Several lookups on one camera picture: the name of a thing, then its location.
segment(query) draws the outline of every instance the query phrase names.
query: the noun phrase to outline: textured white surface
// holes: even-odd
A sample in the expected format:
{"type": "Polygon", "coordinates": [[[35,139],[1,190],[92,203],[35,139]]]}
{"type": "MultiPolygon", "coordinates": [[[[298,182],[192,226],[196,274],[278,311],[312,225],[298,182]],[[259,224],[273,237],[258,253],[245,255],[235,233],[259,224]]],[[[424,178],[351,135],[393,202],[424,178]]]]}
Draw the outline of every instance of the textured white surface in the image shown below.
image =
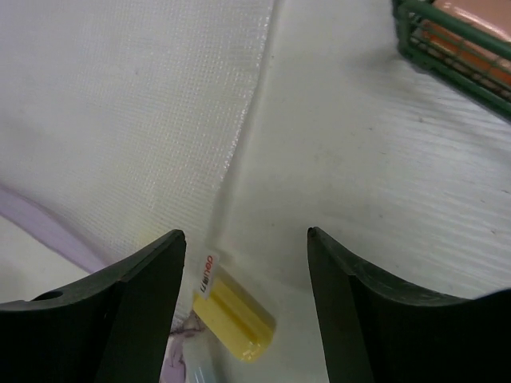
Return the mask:
{"type": "Polygon", "coordinates": [[[2,2],[0,183],[52,211],[109,263],[184,229],[194,270],[271,6],[2,2]]]}
{"type": "Polygon", "coordinates": [[[434,290],[509,287],[511,126],[397,55],[389,1],[280,5],[213,235],[277,331],[225,371],[324,383],[307,228],[434,290]]]}

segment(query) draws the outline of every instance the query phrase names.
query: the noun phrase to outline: white floor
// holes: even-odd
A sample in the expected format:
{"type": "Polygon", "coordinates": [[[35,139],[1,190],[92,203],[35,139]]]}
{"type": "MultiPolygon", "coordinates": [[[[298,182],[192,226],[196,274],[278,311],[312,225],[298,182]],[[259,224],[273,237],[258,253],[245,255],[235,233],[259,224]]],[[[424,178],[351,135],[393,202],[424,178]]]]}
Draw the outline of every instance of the white floor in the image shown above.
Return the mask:
{"type": "MultiPolygon", "coordinates": [[[[390,1],[277,0],[270,36],[209,244],[277,331],[255,364],[223,353],[224,373],[325,383],[307,228],[434,290],[509,286],[511,126],[399,58],[390,1]]],[[[0,301],[82,276],[8,226],[0,301]]]]}

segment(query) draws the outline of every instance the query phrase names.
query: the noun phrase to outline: yellow sponge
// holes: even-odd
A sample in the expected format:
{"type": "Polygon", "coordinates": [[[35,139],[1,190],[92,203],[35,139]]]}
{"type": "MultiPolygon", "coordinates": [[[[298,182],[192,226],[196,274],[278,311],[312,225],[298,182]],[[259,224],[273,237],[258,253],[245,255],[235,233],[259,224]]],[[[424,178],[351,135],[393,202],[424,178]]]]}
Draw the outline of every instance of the yellow sponge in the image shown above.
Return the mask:
{"type": "Polygon", "coordinates": [[[207,299],[195,294],[193,309],[242,361],[255,361],[273,338],[273,319],[223,270],[216,275],[207,299]]]}

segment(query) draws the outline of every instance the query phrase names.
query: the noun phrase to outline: orange object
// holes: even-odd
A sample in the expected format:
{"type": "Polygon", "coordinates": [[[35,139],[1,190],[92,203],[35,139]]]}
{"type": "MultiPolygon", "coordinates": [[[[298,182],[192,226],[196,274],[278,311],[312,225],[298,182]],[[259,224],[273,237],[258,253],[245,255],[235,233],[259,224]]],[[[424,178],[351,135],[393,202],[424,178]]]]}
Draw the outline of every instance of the orange object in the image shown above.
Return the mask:
{"type": "MultiPolygon", "coordinates": [[[[474,28],[502,41],[511,42],[511,0],[436,0],[433,5],[474,28]]],[[[462,38],[437,24],[426,22],[425,26],[434,31],[434,34],[424,31],[424,36],[431,42],[473,67],[483,72],[489,71],[493,78],[511,85],[511,74],[505,71],[511,72],[510,61],[499,58],[472,42],[462,42],[462,38]],[[460,47],[461,43],[479,54],[463,49],[460,47]]]]}

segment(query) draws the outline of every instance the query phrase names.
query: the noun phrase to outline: purple strip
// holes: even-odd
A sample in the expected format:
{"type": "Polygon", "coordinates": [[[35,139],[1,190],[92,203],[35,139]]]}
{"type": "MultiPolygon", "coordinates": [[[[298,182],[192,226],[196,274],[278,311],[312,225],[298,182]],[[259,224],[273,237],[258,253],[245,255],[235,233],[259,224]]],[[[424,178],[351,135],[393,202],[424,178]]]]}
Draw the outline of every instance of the purple strip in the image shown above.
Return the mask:
{"type": "Polygon", "coordinates": [[[186,365],[183,360],[184,334],[175,336],[170,342],[168,356],[163,362],[161,380],[164,383],[184,383],[186,381],[186,365]]]}
{"type": "Polygon", "coordinates": [[[0,186],[0,215],[81,269],[94,273],[105,263],[42,207],[0,186]]]}

